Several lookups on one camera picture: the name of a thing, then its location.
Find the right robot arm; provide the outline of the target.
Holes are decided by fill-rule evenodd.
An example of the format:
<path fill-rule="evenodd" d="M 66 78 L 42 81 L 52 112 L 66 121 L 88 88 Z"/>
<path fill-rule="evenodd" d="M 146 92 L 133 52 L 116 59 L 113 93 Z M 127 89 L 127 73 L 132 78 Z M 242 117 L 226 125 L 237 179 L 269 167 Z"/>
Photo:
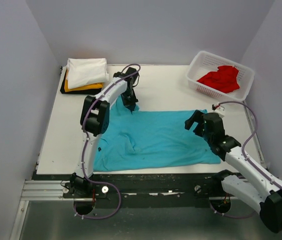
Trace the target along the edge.
<path fill-rule="evenodd" d="M 239 198 L 255 212 L 272 232 L 282 231 L 282 180 L 257 163 L 243 146 L 225 133 L 223 120 L 215 112 L 194 111 L 185 121 L 185 129 L 196 124 L 193 132 L 202 137 L 212 153 L 233 166 L 245 178 L 233 173 L 211 182 L 211 191 L 217 196 L 229 193 Z"/>

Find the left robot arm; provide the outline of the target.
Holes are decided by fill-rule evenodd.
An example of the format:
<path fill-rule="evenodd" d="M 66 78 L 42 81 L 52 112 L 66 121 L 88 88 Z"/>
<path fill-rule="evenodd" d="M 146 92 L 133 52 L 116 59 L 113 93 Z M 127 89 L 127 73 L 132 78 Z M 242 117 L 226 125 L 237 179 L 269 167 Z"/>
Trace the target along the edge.
<path fill-rule="evenodd" d="M 97 95 L 84 99 L 80 124 L 83 131 L 83 147 L 76 170 L 70 177 L 70 187 L 82 198 L 92 192 L 94 157 L 98 142 L 110 123 L 111 106 L 121 99 L 131 113 L 138 99 L 134 87 L 139 79 L 141 66 L 130 64 L 113 75 L 112 81 Z"/>

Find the cyan t shirt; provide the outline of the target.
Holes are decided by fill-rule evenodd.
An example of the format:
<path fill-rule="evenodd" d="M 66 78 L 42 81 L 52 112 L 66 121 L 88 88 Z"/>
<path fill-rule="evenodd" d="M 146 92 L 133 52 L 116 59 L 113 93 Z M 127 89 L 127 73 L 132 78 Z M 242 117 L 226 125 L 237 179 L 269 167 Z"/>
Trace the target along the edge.
<path fill-rule="evenodd" d="M 184 127 L 192 110 L 128 110 L 118 98 L 101 136 L 94 171 L 113 172 L 221 162 L 208 144 Z"/>

